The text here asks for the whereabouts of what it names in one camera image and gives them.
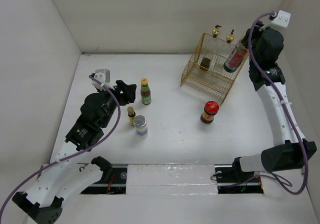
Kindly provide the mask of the black cap vinegar bottle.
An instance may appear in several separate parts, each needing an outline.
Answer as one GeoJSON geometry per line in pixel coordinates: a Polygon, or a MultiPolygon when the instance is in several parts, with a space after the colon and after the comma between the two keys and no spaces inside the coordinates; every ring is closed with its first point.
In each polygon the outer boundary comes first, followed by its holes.
{"type": "Polygon", "coordinates": [[[223,68],[226,72],[233,73],[241,65],[244,57],[247,55],[248,50],[239,41],[231,51],[230,55],[223,64],[223,68]]]}

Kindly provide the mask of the clear glass oil bottle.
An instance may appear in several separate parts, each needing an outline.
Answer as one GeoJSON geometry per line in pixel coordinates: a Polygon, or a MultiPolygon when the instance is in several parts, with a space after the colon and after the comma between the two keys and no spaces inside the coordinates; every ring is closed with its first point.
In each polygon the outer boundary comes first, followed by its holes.
{"type": "Polygon", "coordinates": [[[219,68],[220,70],[223,69],[224,67],[224,62],[227,60],[227,58],[229,57],[232,49],[233,49],[233,40],[234,40],[234,30],[231,30],[231,33],[227,35],[226,37],[226,41],[223,43],[223,45],[221,45],[218,48],[218,64],[217,64],[217,68],[219,68]]]}

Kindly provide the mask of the dark liquid oil bottle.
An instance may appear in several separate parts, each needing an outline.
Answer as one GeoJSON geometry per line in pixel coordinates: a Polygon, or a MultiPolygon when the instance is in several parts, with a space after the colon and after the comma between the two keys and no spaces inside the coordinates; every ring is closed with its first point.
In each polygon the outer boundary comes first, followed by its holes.
{"type": "MultiPolygon", "coordinates": [[[[217,37],[219,36],[219,32],[220,32],[220,27],[221,25],[216,25],[212,31],[212,37],[213,40],[216,42],[217,37]]],[[[200,64],[200,69],[204,70],[204,71],[208,71],[209,67],[210,67],[210,62],[211,60],[209,58],[203,58],[203,60],[201,61],[200,64]]]]}

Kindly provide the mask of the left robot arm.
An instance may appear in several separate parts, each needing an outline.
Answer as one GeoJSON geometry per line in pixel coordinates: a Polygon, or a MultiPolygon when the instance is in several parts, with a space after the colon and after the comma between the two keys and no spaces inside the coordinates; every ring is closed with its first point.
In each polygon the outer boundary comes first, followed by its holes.
{"type": "Polygon", "coordinates": [[[67,199],[100,181],[113,181],[112,164],[101,156],[95,157],[67,183],[66,179],[79,162],[108,136],[103,133],[114,112],[134,103],[136,85],[116,81],[113,87],[93,79],[97,92],[88,95],[80,108],[80,116],[67,133],[54,162],[45,166],[36,183],[24,192],[16,192],[12,201],[37,224],[55,223],[67,199]]]}

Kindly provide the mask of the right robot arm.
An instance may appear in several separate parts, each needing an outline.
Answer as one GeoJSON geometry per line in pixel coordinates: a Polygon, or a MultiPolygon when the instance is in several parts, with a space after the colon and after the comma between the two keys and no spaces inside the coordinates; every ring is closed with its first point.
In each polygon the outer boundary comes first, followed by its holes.
{"type": "Polygon", "coordinates": [[[273,136],[273,147],[260,154],[235,158],[231,175],[243,181],[254,172],[301,169],[316,152],[315,142],[307,141],[294,118],[287,98],[285,77],[277,64],[284,47],[279,31],[263,28],[258,22],[248,29],[241,43],[250,47],[249,78],[261,99],[273,136]]]}

